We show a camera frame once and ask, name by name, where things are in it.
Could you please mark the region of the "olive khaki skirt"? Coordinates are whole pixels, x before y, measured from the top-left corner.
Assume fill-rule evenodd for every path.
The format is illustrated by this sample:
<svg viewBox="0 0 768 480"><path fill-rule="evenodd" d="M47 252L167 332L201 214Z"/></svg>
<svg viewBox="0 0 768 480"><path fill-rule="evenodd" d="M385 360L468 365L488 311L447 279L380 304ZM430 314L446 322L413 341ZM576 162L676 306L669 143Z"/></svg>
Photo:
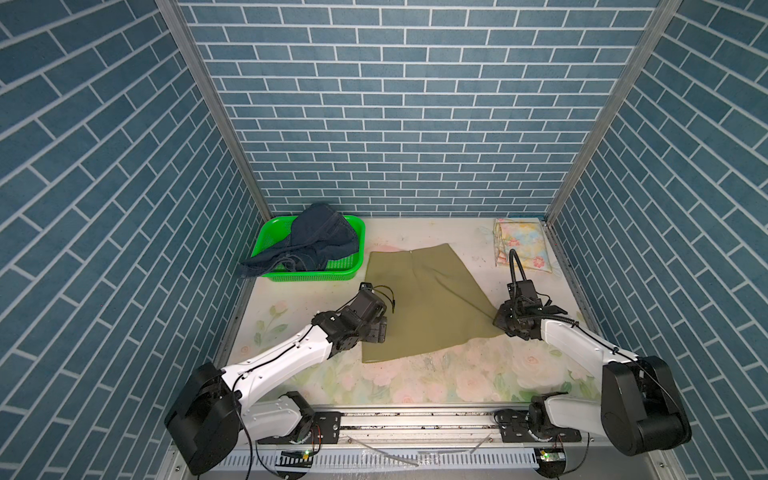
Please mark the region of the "olive khaki skirt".
<svg viewBox="0 0 768 480"><path fill-rule="evenodd" d="M383 343L365 343L362 361L378 363L432 353L474 338L493 338L498 308L448 244L373 252L365 281L395 296Z"/></svg>

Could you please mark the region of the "green plastic basket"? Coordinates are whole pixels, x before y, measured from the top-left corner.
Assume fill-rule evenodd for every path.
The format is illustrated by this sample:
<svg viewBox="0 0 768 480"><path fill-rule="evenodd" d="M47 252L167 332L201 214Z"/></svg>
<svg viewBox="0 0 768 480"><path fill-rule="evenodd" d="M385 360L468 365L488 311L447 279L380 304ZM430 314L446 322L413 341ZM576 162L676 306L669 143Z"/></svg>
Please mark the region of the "green plastic basket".
<svg viewBox="0 0 768 480"><path fill-rule="evenodd" d="M340 260L329 261L326 269L322 271L290 272L284 267L279 267L264 274L263 277L274 282L346 281L353 279L363 265L366 226L363 220L356 216L345 215L344 218L358 236L359 246L355 253ZM291 233L292 224L296 219L297 216L281 216L266 222L256 237L252 255L256 256L284 240Z"/></svg>

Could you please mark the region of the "floral pastel skirt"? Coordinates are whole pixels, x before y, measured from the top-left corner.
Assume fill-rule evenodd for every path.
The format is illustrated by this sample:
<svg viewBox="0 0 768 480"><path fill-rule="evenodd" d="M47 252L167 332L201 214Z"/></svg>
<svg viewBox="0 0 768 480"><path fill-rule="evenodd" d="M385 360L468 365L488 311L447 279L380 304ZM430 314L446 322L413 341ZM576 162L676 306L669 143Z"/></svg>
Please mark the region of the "floral pastel skirt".
<svg viewBox="0 0 768 480"><path fill-rule="evenodd" d="M545 236L537 220L496 219L493 225L495 264L509 265L509 251L515 250L525 269L551 272Z"/></svg>

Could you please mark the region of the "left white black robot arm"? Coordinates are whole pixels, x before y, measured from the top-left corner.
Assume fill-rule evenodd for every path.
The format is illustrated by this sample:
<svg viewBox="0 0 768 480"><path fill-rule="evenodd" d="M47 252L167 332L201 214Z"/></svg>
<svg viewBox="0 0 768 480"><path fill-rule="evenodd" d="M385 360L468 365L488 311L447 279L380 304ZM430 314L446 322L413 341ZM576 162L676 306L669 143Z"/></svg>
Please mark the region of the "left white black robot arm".
<svg viewBox="0 0 768 480"><path fill-rule="evenodd" d="M193 475L210 471L246 439L292 434L309 414L301 396L264 395L305 369L360 342L382 343L383 314L362 318L347 309L320 312L283 343L239 364L196 368L167 413L164 424Z"/></svg>

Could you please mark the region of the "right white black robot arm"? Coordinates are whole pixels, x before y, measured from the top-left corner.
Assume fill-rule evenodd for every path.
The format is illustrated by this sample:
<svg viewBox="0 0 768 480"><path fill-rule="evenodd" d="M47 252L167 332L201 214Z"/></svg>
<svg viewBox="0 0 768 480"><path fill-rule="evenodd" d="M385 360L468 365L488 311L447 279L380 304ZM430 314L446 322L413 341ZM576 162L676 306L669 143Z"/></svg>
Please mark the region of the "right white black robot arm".
<svg viewBox="0 0 768 480"><path fill-rule="evenodd" d="M559 432L606 437L626 456L671 450L691 440L692 429L668 364L640 356L584 329L555 306L519 309L511 300L494 325L510 337L540 340L575 360L600 387L597 401L556 392L532 398L527 426L548 441Z"/></svg>

